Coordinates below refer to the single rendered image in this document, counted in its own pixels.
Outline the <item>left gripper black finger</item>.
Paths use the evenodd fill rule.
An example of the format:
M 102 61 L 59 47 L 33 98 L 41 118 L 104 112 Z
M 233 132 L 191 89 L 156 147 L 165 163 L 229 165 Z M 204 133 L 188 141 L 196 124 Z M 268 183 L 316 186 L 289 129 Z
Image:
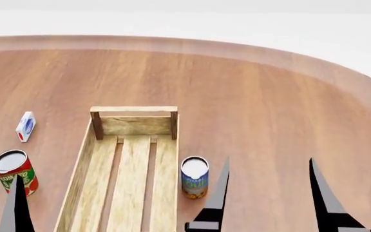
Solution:
M 12 181 L 1 218 L 0 232 L 35 232 L 30 218 L 24 182 L 19 175 L 16 175 Z

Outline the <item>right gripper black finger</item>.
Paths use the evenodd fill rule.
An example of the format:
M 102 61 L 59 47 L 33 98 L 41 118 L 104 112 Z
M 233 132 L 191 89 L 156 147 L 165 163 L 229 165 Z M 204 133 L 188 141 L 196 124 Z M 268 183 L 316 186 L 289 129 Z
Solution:
M 185 232 L 222 232 L 228 182 L 229 158 L 226 158 L 215 191 L 196 218 L 185 223 Z
M 314 159 L 309 160 L 309 177 L 319 232 L 371 232 L 346 212 Z

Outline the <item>white and blue butter box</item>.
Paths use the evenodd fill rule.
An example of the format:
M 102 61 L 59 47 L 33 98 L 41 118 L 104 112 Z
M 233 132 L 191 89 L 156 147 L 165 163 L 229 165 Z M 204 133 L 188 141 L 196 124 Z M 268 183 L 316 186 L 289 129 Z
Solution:
M 32 111 L 26 111 L 19 121 L 15 132 L 20 142 L 27 142 L 36 125 L 35 115 Z

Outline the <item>light wooden slatted tray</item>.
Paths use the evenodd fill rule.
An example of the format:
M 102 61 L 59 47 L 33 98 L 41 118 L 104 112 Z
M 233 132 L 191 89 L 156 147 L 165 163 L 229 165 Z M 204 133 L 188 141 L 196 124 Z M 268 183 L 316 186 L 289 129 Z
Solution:
M 106 232 L 176 232 L 178 108 L 94 106 L 53 232 L 98 232 L 120 151 Z

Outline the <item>blue alphabet soup can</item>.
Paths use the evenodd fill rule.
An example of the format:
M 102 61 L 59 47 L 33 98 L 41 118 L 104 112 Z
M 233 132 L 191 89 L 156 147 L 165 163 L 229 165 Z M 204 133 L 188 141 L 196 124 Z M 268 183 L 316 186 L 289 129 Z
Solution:
M 209 164 L 199 156 L 185 158 L 180 165 L 182 191 L 188 198 L 202 198 L 209 185 Z

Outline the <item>red tomato sauce can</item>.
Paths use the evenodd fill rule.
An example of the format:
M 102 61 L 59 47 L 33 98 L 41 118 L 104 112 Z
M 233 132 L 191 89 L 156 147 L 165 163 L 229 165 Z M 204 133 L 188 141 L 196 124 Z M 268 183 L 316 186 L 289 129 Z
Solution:
M 23 150 L 2 152 L 0 154 L 0 181 L 7 193 L 10 192 L 16 175 L 22 177 L 27 197 L 37 190 L 39 181 L 26 152 Z

